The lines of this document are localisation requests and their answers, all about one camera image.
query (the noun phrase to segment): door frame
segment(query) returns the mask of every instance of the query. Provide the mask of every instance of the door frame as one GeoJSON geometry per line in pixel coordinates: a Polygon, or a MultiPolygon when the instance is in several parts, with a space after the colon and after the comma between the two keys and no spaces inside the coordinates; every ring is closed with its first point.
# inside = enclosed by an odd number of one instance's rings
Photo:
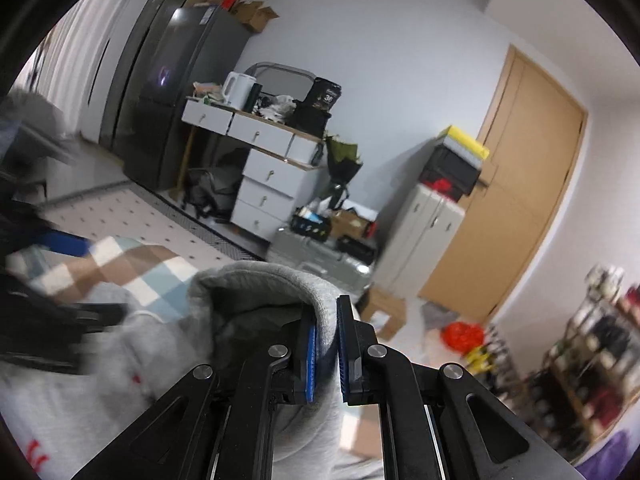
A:
{"type": "Polygon", "coordinates": [[[527,64],[533,65],[537,70],[539,70],[540,73],[553,86],[555,86],[558,91],[562,92],[562,94],[564,94],[572,103],[575,104],[577,108],[580,109],[580,111],[582,112],[582,124],[580,125],[580,133],[578,134],[578,142],[575,147],[574,156],[571,160],[569,171],[564,180],[564,184],[562,184],[562,189],[560,190],[558,199],[554,204],[554,208],[552,209],[551,214],[546,220],[546,223],[542,229],[542,232],[540,233],[540,236],[536,240],[535,245],[527,255],[526,261],[522,264],[518,274],[510,283],[510,285],[507,287],[504,294],[500,297],[500,300],[498,301],[498,303],[491,309],[491,311],[489,312],[489,314],[485,319],[485,322],[489,322],[494,318],[494,316],[500,311],[504,302],[511,295],[511,293],[516,288],[516,286],[520,283],[520,280],[522,279],[524,273],[527,272],[527,269],[529,269],[529,266],[533,261],[533,258],[536,256],[536,254],[538,254],[538,250],[540,249],[540,246],[546,239],[546,235],[548,234],[549,229],[551,228],[551,225],[556,220],[556,216],[558,215],[558,210],[560,209],[560,205],[562,204],[562,201],[564,200],[564,197],[566,195],[566,190],[568,189],[569,183],[571,182],[574,176],[575,165],[578,161],[578,157],[582,152],[582,142],[584,140],[584,132],[586,130],[587,122],[589,119],[589,113],[586,110],[586,108],[584,108],[584,106],[582,106],[580,102],[578,102],[560,83],[558,83],[558,81],[556,81],[547,70],[542,68],[538,63],[533,61],[529,56],[526,56],[526,54],[523,54],[515,46],[510,44],[509,49],[507,51],[507,56],[504,60],[504,66],[502,67],[502,72],[500,72],[498,85],[495,88],[494,97],[492,98],[491,103],[489,104],[489,108],[487,110],[486,116],[484,118],[484,121],[482,122],[482,126],[480,127],[480,132],[478,133],[478,138],[476,139],[478,142],[480,142],[481,144],[484,144],[486,142],[486,139],[489,135],[489,131],[491,130],[491,127],[494,124],[496,114],[498,113],[498,108],[500,107],[500,103],[502,102],[502,98],[504,97],[504,91],[507,86],[507,81],[509,79],[509,76],[511,75],[511,69],[513,68],[513,64],[516,61],[516,58],[518,57],[522,59],[524,62],[526,62],[527,64]]]}

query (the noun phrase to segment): red plastic bag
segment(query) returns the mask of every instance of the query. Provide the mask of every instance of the red plastic bag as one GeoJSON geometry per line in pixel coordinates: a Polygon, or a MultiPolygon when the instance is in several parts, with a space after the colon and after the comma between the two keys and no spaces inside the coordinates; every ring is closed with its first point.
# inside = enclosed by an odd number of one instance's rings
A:
{"type": "Polygon", "coordinates": [[[484,344],[484,330],[480,325],[455,321],[442,329],[442,340],[451,349],[468,354],[484,344]]]}

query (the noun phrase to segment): wooden table leg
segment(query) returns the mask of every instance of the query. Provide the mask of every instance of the wooden table leg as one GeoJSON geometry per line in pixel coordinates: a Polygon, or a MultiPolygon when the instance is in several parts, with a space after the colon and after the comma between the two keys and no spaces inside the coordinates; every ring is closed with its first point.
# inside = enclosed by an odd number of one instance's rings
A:
{"type": "Polygon", "coordinates": [[[184,179],[187,177],[187,171],[189,170],[189,159],[191,158],[191,148],[193,147],[193,138],[196,136],[197,126],[192,126],[189,131],[189,138],[187,139],[187,145],[184,147],[184,153],[182,154],[182,162],[180,164],[180,173],[178,173],[178,182],[175,187],[169,191],[169,196],[176,202],[180,198],[180,192],[184,187],[184,179]]]}

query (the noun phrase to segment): wooden door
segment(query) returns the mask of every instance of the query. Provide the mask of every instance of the wooden door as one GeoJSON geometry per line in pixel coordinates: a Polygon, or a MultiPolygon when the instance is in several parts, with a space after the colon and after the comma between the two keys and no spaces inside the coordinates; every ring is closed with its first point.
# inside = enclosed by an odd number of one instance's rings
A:
{"type": "Polygon", "coordinates": [[[465,219],[420,291],[474,320],[486,319],[529,265],[566,189],[586,120],[571,96],[514,49],[503,74],[484,140],[491,151],[485,186],[461,203],[465,219]]]}

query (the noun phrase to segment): silver suitcase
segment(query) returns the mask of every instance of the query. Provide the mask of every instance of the silver suitcase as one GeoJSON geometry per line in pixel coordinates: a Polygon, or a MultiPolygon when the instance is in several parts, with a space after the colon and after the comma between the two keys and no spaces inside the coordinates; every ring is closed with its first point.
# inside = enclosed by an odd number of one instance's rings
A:
{"type": "Polygon", "coordinates": [[[329,239],[322,243],[280,228],[269,246],[267,261],[314,274],[333,283],[355,304],[371,284],[373,266],[335,249],[329,239]]]}

